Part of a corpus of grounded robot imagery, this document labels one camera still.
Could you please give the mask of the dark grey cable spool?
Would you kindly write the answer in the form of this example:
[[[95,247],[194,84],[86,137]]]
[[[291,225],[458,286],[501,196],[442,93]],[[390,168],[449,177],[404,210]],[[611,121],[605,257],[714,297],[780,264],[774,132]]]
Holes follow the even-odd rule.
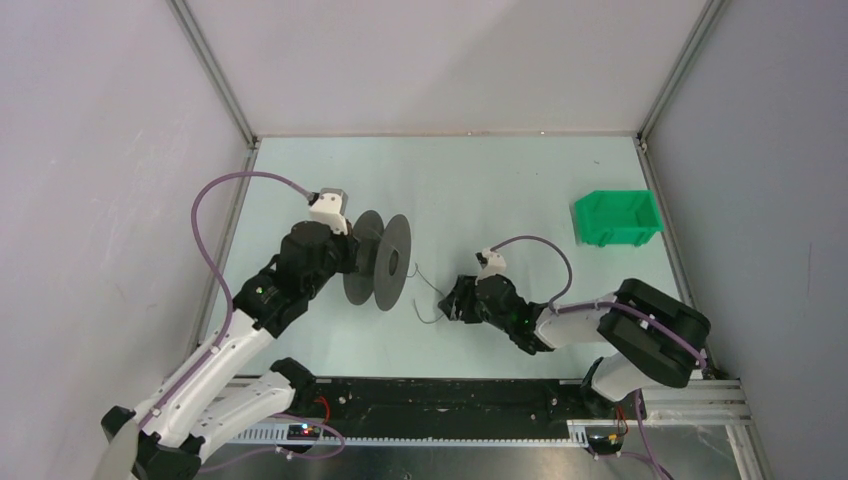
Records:
[[[353,225],[359,242],[356,270],[343,276],[344,293],[353,305],[373,298],[381,311],[391,310],[405,286],[411,261],[412,236],[405,215],[387,223],[375,210],[365,211]]]

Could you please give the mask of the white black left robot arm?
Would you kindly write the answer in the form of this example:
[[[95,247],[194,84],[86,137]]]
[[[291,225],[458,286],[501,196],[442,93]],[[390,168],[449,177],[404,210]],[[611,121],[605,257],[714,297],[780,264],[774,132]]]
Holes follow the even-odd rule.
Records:
[[[231,301],[222,327],[160,390],[135,408],[102,418],[109,446],[97,479],[191,479],[224,444],[275,414],[304,416],[315,378],[297,361],[276,361],[258,380],[220,395],[232,378],[307,309],[337,273],[356,269],[358,241],[340,217],[295,224],[278,254]]]

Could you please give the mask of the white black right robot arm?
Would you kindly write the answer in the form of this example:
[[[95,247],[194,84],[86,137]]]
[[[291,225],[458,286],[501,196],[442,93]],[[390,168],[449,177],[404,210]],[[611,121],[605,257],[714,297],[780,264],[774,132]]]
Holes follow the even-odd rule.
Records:
[[[580,385],[585,411],[606,418],[631,393],[653,385],[682,389],[704,370],[710,321],[697,310],[635,278],[605,296],[549,306],[521,297],[503,275],[458,277],[438,305],[451,321],[486,323],[527,354],[583,343],[614,352],[596,359]]]

